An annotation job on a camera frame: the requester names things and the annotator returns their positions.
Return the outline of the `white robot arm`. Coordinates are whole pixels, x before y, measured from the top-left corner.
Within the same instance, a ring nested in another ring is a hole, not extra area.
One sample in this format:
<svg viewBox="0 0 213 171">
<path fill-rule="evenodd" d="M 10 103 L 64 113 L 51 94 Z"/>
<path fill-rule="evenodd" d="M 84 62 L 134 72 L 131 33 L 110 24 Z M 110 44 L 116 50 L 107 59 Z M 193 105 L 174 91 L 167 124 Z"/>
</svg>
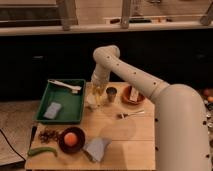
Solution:
<svg viewBox="0 0 213 171">
<path fill-rule="evenodd" d="M 156 171 L 212 170 L 206 108 L 196 90 L 123 62 L 115 45 L 96 48 L 93 59 L 95 87 L 105 87 L 115 73 L 155 105 Z"/>
</svg>

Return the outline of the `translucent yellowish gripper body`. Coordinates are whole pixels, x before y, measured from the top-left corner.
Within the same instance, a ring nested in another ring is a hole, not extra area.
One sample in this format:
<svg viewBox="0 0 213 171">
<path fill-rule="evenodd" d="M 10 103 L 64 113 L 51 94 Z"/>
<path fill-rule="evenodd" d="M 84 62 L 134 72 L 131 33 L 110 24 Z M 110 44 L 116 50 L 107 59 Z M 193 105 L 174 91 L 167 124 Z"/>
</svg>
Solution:
<svg viewBox="0 0 213 171">
<path fill-rule="evenodd" d="M 103 95 L 103 93 L 105 91 L 105 88 L 106 88 L 105 83 L 98 84 L 98 83 L 92 82 L 89 94 L 92 93 L 93 90 L 97 90 L 100 95 L 100 98 L 101 98 L 101 96 Z"/>
</svg>

